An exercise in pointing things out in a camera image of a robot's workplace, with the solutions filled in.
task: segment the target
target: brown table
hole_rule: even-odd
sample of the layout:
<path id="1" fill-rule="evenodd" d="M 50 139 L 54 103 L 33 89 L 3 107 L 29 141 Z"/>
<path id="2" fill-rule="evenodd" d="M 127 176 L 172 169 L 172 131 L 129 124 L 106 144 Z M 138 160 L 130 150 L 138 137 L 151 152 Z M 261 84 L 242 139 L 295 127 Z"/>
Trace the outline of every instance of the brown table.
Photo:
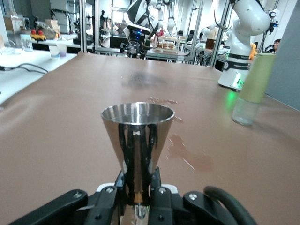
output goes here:
<path id="1" fill-rule="evenodd" d="M 90 195 L 120 166 L 100 113 L 126 102 L 175 110 L 158 166 L 181 194 L 234 195 L 259 224 L 299 224 L 300 112 L 265 97 L 255 124 L 231 120 L 237 93 L 210 67 L 93 54 L 12 96 L 0 112 L 0 223 L 75 188 Z"/>

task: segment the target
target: white cup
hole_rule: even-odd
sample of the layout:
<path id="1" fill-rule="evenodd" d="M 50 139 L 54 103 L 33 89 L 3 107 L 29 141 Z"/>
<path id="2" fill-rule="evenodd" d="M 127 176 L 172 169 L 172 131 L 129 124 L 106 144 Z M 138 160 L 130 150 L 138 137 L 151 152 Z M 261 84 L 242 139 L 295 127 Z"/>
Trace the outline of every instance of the white cup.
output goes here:
<path id="1" fill-rule="evenodd" d="M 60 50 L 57 46 L 49 45 L 50 55 L 53 59 L 60 58 Z"/>
<path id="2" fill-rule="evenodd" d="M 57 43 L 56 46 L 60 50 L 60 57 L 66 57 L 67 55 L 67 45 L 63 43 Z"/>

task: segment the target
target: yellow toy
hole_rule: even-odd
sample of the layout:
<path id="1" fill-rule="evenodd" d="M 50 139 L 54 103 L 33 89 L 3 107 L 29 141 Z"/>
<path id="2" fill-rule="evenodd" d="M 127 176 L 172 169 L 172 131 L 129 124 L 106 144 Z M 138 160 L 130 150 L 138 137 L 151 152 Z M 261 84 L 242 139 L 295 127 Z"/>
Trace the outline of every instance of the yellow toy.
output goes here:
<path id="1" fill-rule="evenodd" d="M 250 55 L 249 55 L 249 59 L 250 60 L 253 60 L 254 59 L 254 57 L 256 56 L 256 51 L 255 51 L 255 49 L 256 49 L 256 44 L 254 44 L 254 43 L 252 43 L 251 44 L 251 52 L 250 52 Z"/>

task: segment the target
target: metal jigger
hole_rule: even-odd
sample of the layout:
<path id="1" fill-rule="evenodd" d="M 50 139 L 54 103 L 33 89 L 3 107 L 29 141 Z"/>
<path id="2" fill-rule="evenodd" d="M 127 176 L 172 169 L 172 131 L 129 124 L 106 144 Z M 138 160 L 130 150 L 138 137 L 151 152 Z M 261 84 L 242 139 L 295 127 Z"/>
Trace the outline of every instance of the metal jigger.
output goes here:
<path id="1" fill-rule="evenodd" d="M 139 218 L 150 205 L 149 185 L 174 111 L 153 103 L 127 103 L 102 111 L 102 119 L 128 187 L 128 204 Z"/>

